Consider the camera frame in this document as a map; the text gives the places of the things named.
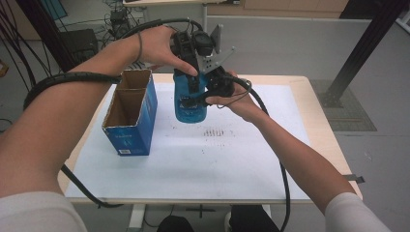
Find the blue box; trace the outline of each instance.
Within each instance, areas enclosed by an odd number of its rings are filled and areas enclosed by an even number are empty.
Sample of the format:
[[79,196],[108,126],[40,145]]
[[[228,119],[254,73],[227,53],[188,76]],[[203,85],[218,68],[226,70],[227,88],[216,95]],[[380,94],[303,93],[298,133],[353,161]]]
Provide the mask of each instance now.
[[120,156],[148,156],[157,114],[157,94],[149,70],[123,71],[102,130]]

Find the hand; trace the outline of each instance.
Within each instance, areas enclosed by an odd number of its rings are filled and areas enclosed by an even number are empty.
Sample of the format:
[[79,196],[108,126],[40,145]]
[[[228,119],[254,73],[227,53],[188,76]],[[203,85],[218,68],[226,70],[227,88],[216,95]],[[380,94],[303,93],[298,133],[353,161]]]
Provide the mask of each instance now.
[[197,70],[176,57],[170,48],[170,38],[175,31],[166,26],[158,26],[141,32],[142,54],[141,61],[158,66],[169,65],[184,73],[197,76]]
[[[228,71],[233,76],[238,75],[233,71]],[[253,123],[260,115],[265,113],[253,102],[246,90],[237,83],[234,83],[235,91],[230,98],[209,97],[205,101],[209,104],[226,105],[232,112],[242,117],[245,121]]]

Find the white shirt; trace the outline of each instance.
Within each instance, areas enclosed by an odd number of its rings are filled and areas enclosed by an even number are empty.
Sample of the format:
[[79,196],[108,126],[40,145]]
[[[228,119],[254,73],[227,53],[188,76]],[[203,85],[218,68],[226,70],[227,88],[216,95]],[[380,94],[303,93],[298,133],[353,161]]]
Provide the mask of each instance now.
[[[391,231],[353,193],[336,196],[325,212],[328,232]],[[26,192],[0,198],[0,231],[85,232],[72,203],[54,192]]]

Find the bottle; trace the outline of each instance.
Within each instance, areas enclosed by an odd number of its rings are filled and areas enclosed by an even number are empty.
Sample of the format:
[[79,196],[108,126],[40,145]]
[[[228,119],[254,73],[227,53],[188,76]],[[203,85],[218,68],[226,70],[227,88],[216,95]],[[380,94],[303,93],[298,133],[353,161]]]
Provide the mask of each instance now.
[[204,121],[206,118],[207,107],[194,101],[190,101],[190,105],[187,106],[186,102],[187,100],[191,100],[205,93],[205,86],[207,85],[205,74],[202,72],[199,74],[199,88],[196,89],[194,93],[190,91],[189,79],[185,73],[176,70],[173,78],[175,82],[175,116],[178,121],[187,124]]

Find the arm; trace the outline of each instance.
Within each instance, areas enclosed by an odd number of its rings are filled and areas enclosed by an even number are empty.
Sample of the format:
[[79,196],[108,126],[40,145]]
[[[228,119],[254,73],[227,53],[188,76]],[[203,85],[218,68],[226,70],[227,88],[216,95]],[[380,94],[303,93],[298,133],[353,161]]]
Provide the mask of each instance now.
[[207,103],[228,104],[234,113],[253,123],[295,182],[323,214],[335,196],[343,192],[355,192],[326,159],[282,128],[263,112],[250,96],[229,104],[240,98],[244,92],[245,89],[236,84],[233,96],[238,95],[237,97],[211,97],[207,99]]
[[[173,30],[161,26],[141,32],[141,60],[171,65],[196,75],[169,48]],[[71,72],[118,75],[136,59],[137,35],[111,43]],[[0,136],[0,197],[27,191],[60,192],[57,174],[85,132],[109,83],[70,82],[43,91]]]

